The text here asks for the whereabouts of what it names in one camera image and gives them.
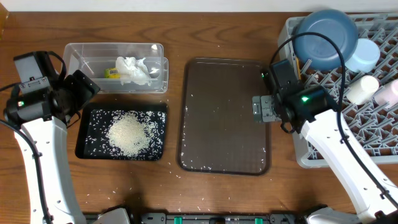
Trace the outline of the yellow snack wrapper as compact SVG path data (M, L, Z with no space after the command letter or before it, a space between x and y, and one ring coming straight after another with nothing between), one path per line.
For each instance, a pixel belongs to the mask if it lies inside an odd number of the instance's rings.
M117 68L107 68L104 71L104 77L108 79L120 79L121 74L119 73Z

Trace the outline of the dark blue plate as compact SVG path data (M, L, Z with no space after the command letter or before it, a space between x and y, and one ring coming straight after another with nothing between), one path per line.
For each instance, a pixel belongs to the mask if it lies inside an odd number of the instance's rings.
M358 44L358 28L345 13L326 9L311 13L296 28L294 34L306 32L307 35L293 41L294 52L303 63L311 61L314 70L333 70L341 66L335 48L318 33L332 40L339 48L344 61L354 54Z

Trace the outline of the white tissue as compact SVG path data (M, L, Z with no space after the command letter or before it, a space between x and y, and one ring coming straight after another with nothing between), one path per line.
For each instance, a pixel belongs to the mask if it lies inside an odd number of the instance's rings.
M138 85L146 85L149 83L151 77L144 60L136 59L135 57L118 57L116 59L115 68L120 74L121 84L135 83Z

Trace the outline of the white plastic cup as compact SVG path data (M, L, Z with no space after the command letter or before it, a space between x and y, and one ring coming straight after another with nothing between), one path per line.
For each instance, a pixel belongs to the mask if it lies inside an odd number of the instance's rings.
M363 105L378 89L378 80L373 76L365 75L349 86L346 97L355 105Z

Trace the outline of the light blue bowl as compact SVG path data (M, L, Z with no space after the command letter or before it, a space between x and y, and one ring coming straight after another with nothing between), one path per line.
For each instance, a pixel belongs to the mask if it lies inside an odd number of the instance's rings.
M369 39L358 39L356 49L349 60L345 62L346 68L352 72L368 73L377 64L381 52L378 45Z

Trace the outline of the pink plastic cup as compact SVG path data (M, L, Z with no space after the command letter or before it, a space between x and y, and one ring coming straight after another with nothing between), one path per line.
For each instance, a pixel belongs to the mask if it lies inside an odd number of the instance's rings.
M375 102L378 105L385 105L386 109L397 104L397 85L398 80L391 81L384 85L383 88L375 94Z

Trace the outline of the wooden chopstick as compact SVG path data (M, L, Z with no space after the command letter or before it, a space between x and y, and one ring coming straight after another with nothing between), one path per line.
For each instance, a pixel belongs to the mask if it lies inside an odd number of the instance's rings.
M295 63L296 63L296 67L297 67L298 79L301 80L300 60L298 59L298 57L295 58Z

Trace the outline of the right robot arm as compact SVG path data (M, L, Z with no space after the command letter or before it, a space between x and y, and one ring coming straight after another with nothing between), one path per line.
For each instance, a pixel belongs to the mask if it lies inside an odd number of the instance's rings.
M339 113L338 104L320 85L305 88L288 60L260 71L269 95L252 99L255 119L281 121L315 147L336 175L355 214L326 205L298 217L299 223L397 223L397 186L373 162Z

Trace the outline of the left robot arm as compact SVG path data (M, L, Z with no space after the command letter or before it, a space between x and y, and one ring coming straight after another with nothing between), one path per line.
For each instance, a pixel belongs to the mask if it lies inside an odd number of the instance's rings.
M53 51L14 57L19 83L8 85L10 98L1 124L14 132L27 177L31 223L130 223L124 207L99 215L83 214L77 202L67 156L67 128L100 88L82 71L56 71Z

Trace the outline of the clear plastic waste bin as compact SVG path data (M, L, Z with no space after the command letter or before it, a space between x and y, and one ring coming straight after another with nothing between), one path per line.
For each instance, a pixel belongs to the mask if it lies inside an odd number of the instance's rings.
M120 79L104 77L107 68L115 68L118 57L146 58L150 81L146 85L121 84ZM81 70L100 87L100 93L165 93L169 81L169 61L158 43L94 42L70 43L63 53L68 74Z

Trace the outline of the grey dishwasher rack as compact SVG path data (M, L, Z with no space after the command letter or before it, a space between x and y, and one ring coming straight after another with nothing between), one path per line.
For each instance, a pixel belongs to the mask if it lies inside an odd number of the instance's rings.
M369 72L382 89L384 85L397 79L397 14L352 14L359 36L375 42L381 56L376 66ZM292 44L287 44L279 52L281 59L288 59L297 75L295 54ZM300 62L301 81L305 87L321 85L329 94L338 99L341 68L321 72L310 68L310 63ZM397 163L397 106L386 109L370 99L363 105L354 105L343 100L343 116L355 138L377 164ZM295 155L298 164L306 169L326 167L321 154L303 136L293 135Z

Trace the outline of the dark brown serving tray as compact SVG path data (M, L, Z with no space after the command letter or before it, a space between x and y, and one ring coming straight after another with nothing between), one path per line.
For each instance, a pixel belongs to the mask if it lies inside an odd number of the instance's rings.
M193 58L185 66L177 162L190 172L260 176L271 166L271 127L252 99L267 94L255 60Z

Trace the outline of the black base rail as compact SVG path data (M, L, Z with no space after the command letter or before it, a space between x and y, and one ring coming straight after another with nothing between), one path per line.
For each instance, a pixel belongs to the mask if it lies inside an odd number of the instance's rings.
M110 210L103 214L85 214L87 223L140 223L140 224L296 224L296 223L361 223L357 215L337 212L330 207L323 207L308 215L296 217L293 214L271 213L266 215L187 215L145 213L140 218L134 217L124 207Z

